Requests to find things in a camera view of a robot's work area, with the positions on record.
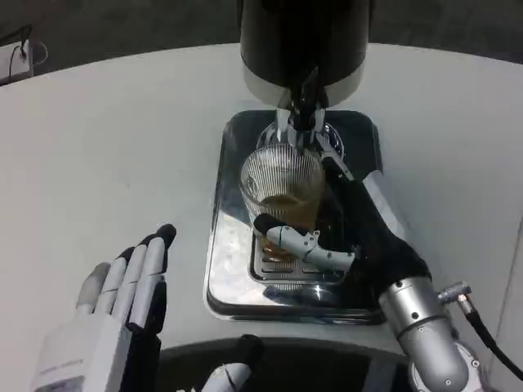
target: white table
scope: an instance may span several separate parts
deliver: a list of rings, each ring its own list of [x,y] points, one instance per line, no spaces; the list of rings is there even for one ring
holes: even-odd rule
[[[232,323],[203,303],[221,133],[265,109],[244,85],[237,45],[124,57],[0,88],[0,379],[27,390],[40,341],[73,315],[81,282],[154,230],[178,237],[163,347],[239,336],[303,336],[400,352],[387,326]],[[339,109],[378,125],[386,175],[436,286],[465,279],[487,326],[523,365],[508,291],[523,208],[523,67],[442,51],[371,45],[360,89]],[[453,311],[465,340],[490,355]],[[491,368],[493,382],[515,377]]]

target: power cord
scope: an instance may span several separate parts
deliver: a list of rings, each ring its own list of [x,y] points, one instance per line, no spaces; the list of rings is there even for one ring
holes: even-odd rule
[[[24,60],[27,59],[27,53],[25,52],[24,45],[25,45],[25,42],[29,39],[29,36],[31,35],[32,32],[33,32],[33,26],[30,24],[27,24],[26,26],[24,26],[20,29],[20,40],[22,41],[22,43],[20,44],[20,51],[22,54],[22,58]]]
[[[523,381],[523,371],[519,369],[519,367],[515,365],[514,362],[511,361],[510,358],[499,348],[496,340],[492,335],[490,335],[489,330],[483,323],[483,320],[481,320],[480,314],[474,304],[472,304],[470,297],[467,294],[459,295],[458,305],[465,314],[468,322],[474,328],[474,331],[476,331],[477,335],[480,337],[481,341],[483,341],[489,350],[492,351],[492,354],[494,354],[508,370],[514,373],[514,376]]]
[[[45,51],[45,56],[40,61],[37,61],[36,63],[33,63],[33,67],[38,67],[39,65],[42,65],[46,62],[47,58],[49,57],[49,50],[47,49],[47,45],[39,40],[33,40],[33,43],[37,43],[42,46],[42,49]]]
[[[11,83],[11,76],[12,76],[12,70],[13,70],[13,58],[15,57],[16,49],[19,49],[20,45],[16,45],[13,49],[13,52],[11,53],[11,59],[9,60],[9,77],[7,78],[7,82]]]

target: robotic hand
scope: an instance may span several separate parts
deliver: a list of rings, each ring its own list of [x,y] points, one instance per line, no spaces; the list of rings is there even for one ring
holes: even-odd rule
[[[320,232],[299,228],[262,214],[254,221],[257,231],[271,242],[319,267],[348,271],[353,265],[369,277],[387,321],[403,351],[411,360],[410,381],[419,392],[491,391],[476,354],[461,341],[444,305],[458,302],[483,342],[511,371],[523,373],[496,346],[465,283],[438,293],[425,262],[411,245],[407,225],[401,219],[382,173],[373,171],[357,181],[320,134],[315,135],[329,184],[340,200],[346,200],[357,233],[356,251],[331,252],[317,245]]]
[[[31,390],[152,390],[167,307],[168,249],[176,236],[162,226],[83,282],[75,318],[43,342]]]

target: brown liquid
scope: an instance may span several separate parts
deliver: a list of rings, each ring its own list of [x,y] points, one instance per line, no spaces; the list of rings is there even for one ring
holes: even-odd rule
[[[267,213],[285,222],[287,225],[314,231],[316,214],[320,199],[302,201],[290,194],[277,194],[269,196],[261,201],[265,206]],[[267,237],[261,238],[261,245],[265,254],[274,258],[275,261],[293,261],[295,256],[276,247]]]

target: floor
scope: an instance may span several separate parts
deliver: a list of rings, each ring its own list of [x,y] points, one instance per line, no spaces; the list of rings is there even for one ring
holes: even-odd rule
[[[372,42],[523,63],[523,0],[376,0]],[[45,42],[37,74],[132,53],[237,42],[235,0],[0,0],[0,36]],[[42,58],[40,46],[35,61]]]

